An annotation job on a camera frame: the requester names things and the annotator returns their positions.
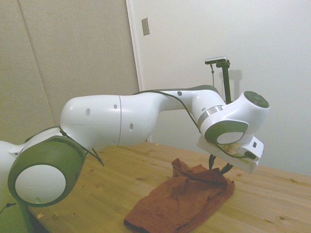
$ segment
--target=beige wall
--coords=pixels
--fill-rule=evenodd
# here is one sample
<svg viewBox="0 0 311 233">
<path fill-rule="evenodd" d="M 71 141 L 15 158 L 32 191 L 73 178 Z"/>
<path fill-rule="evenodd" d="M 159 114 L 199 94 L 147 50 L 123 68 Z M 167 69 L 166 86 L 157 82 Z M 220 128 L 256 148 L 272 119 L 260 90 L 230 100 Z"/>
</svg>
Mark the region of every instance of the beige wall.
<svg viewBox="0 0 311 233">
<path fill-rule="evenodd" d="M 137 91 L 125 0 L 0 1 L 0 140 L 58 125 L 71 98 Z M 30 231 L 20 208 L 0 216 L 1 231 Z"/>
</svg>

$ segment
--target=table surface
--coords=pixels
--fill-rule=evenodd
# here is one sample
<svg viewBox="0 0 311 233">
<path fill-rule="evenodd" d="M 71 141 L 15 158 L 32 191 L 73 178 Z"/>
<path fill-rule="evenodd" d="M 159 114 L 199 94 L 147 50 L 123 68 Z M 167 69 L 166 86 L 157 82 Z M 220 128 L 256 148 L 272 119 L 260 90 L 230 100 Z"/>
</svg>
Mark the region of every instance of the table surface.
<svg viewBox="0 0 311 233">
<path fill-rule="evenodd" d="M 124 217 L 150 191 L 172 177 L 171 162 L 208 167 L 207 154 L 142 143 L 108 147 L 88 156 L 72 192 L 44 208 L 28 207 L 51 233 L 130 233 Z M 226 163 L 215 160 L 214 167 Z M 254 174 L 233 167 L 233 195 L 191 233 L 310 233 L 311 177 L 259 166 Z"/>
</svg>

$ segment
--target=folded towel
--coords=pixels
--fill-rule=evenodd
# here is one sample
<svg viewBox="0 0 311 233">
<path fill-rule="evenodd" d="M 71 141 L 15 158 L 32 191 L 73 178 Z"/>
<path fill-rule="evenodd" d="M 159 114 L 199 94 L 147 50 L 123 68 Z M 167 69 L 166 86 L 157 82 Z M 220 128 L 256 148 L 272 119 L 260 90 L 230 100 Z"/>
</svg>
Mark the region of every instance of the folded towel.
<svg viewBox="0 0 311 233">
<path fill-rule="evenodd" d="M 134 233 L 187 233 L 201 225 L 232 195 L 234 182 L 219 168 L 190 168 L 172 162 L 173 177 L 141 199 L 124 219 Z"/>
</svg>

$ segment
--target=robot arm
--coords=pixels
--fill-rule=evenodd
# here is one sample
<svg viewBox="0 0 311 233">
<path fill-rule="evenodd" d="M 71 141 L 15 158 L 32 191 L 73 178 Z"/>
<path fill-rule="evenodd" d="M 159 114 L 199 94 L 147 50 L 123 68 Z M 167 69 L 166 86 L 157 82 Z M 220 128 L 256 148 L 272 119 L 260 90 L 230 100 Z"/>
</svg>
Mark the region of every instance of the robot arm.
<svg viewBox="0 0 311 233">
<path fill-rule="evenodd" d="M 198 146 L 231 165 L 252 173 L 263 152 L 254 137 L 269 104 L 244 92 L 226 104 L 212 86 L 145 91 L 132 96 L 87 96 L 65 105 L 59 127 L 22 145 L 0 141 L 1 190 L 9 188 L 30 206 L 53 205 L 73 189 L 86 158 L 85 150 L 132 145 L 152 133 L 158 113 L 186 108 L 197 125 Z"/>
</svg>

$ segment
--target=cable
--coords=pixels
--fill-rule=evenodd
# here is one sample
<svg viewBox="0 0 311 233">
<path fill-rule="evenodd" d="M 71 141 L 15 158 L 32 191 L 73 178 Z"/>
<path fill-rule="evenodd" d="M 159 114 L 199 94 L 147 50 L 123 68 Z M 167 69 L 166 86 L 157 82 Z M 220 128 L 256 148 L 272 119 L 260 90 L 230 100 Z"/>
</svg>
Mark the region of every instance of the cable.
<svg viewBox="0 0 311 233">
<path fill-rule="evenodd" d="M 63 129 L 59 126 L 59 130 L 60 130 L 60 133 L 64 136 L 64 137 L 67 137 L 67 138 L 70 138 L 71 140 L 73 140 L 74 142 L 78 143 L 77 141 L 75 141 L 73 138 L 69 137 L 67 135 L 67 133 L 65 131 L 63 131 Z M 78 143 L 85 151 L 86 151 L 86 154 L 89 153 L 90 155 L 92 155 L 94 158 L 97 159 L 98 162 L 100 162 L 103 166 L 104 166 L 104 163 L 102 161 L 102 159 L 98 156 L 98 154 L 96 153 L 96 151 L 92 148 L 93 152 L 96 154 L 93 154 L 92 152 L 90 152 L 88 149 L 86 149 L 85 147 L 83 147 L 80 143 Z"/>
<path fill-rule="evenodd" d="M 210 67 L 212 68 L 212 76 L 213 76 L 213 86 L 214 86 L 214 70 L 213 70 L 213 64 L 209 64 Z"/>
<path fill-rule="evenodd" d="M 167 94 L 167 93 L 164 93 L 164 92 L 161 92 L 161 91 L 156 91 L 156 90 L 139 91 L 139 92 L 137 92 L 137 93 L 135 93 L 133 95 L 138 95 L 138 94 L 141 94 L 141 93 L 148 93 L 148 92 L 162 94 L 164 96 L 169 96 L 169 97 L 172 97 L 172 98 L 178 100 L 184 106 L 184 108 L 187 111 L 188 115 L 190 116 L 191 120 L 193 121 L 195 126 L 198 128 L 199 132 L 201 133 L 198 124 L 195 122 L 195 120 L 194 120 L 193 116 L 191 115 L 190 111 L 188 110 L 188 108 L 186 107 L 186 105 L 183 103 L 183 101 L 180 98 L 178 98 L 176 96 L 173 96 L 171 94 Z"/>
<path fill-rule="evenodd" d="M 9 208 L 12 205 L 16 205 L 16 203 L 13 203 L 13 204 L 7 203 L 6 206 L 0 211 L 0 214 L 4 211 L 5 208 Z"/>
</svg>

